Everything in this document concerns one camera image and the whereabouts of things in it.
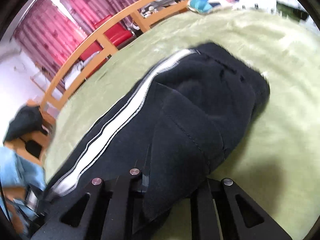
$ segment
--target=triangular cutout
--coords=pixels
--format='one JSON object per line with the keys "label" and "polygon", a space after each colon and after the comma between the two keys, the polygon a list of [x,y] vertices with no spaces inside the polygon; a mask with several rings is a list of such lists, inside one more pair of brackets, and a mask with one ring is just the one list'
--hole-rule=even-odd
{"label": "triangular cutout", "polygon": [[61,218],[61,222],[72,226],[74,228],[78,227],[84,213],[85,207],[89,201],[90,195],[85,194],[80,198],[76,204],[74,204]]}
{"label": "triangular cutout", "polygon": [[263,217],[259,215],[241,195],[236,195],[236,201],[247,228],[255,227],[264,222]]}

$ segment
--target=light blue cloth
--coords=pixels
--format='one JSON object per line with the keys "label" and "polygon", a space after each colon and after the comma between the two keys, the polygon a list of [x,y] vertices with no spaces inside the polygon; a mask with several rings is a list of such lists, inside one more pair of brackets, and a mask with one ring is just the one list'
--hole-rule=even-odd
{"label": "light blue cloth", "polygon": [[[32,184],[44,190],[46,185],[44,169],[41,166],[22,158],[7,147],[0,147],[0,180],[3,188],[27,187]],[[0,200],[0,206],[7,215],[2,199]]]}

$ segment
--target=green blanket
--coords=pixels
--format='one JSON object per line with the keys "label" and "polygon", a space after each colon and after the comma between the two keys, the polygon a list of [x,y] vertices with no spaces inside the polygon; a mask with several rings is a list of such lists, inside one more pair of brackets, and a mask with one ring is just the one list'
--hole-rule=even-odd
{"label": "green blanket", "polygon": [[[296,22],[259,11],[180,14],[115,54],[62,109],[44,165],[47,180],[91,125],[153,64],[206,41],[263,72],[271,89],[265,111],[211,177],[231,177],[294,240],[301,240],[320,214],[320,38]],[[190,231],[184,200],[154,239],[189,240]]]}

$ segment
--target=black cable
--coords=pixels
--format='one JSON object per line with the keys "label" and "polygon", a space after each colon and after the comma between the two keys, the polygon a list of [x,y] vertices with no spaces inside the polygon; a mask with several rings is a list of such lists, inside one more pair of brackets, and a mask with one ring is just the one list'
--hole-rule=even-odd
{"label": "black cable", "polygon": [[8,220],[12,224],[11,218],[10,218],[10,215],[9,215],[9,211],[8,211],[8,208],[7,208],[7,204],[5,202],[5,197],[4,197],[4,193],[3,193],[3,189],[2,189],[2,185],[1,185],[1,179],[0,179],[0,193],[1,193],[1,198],[2,198],[2,201],[3,201],[4,209],[5,209],[5,211],[7,213],[7,216],[8,216]]}

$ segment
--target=black garment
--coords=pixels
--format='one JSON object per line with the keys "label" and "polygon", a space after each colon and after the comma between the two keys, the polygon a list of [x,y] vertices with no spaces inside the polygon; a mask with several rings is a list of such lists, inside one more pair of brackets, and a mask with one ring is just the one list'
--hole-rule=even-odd
{"label": "black garment", "polygon": [[[141,91],[144,98],[132,108]],[[153,66],[79,142],[48,185],[46,192],[71,191],[52,210],[93,178],[116,178],[151,155],[143,212],[148,221],[164,217],[228,157],[268,96],[269,86],[258,72],[214,43],[177,52]],[[113,131],[112,125],[131,108]]]}
{"label": "black garment", "polygon": [[4,141],[17,139],[29,132],[43,131],[42,122],[39,106],[23,106],[10,122]]}

